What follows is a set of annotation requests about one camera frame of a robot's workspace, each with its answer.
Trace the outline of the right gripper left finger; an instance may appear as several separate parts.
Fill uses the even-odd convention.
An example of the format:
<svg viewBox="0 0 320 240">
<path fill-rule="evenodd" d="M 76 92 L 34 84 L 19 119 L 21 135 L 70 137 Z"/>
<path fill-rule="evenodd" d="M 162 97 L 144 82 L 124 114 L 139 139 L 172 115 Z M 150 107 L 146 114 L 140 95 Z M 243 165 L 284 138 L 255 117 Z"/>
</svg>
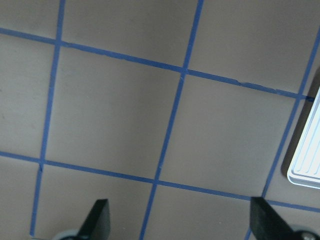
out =
<svg viewBox="0 0 320 240">
<path fill-rule="evenodd" d="M 76 234 L 77 240 L 107 240 L 111 232 L 108 199 L 95 201 L 84 223 Z"/>
</svg>

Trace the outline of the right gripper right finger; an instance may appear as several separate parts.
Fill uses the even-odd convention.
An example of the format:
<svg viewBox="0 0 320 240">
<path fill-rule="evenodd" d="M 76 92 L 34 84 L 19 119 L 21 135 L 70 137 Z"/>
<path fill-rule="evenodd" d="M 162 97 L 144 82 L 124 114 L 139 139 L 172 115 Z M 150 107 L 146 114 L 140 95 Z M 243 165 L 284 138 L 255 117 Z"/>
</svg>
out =
<svg viewBox="0 0 320 240">
<path fill-rule="evenodd" d="M 250 229 L 257 240 L 288 240 L 294 234 L 263 197 L 250 199 Z"/>
</svg>

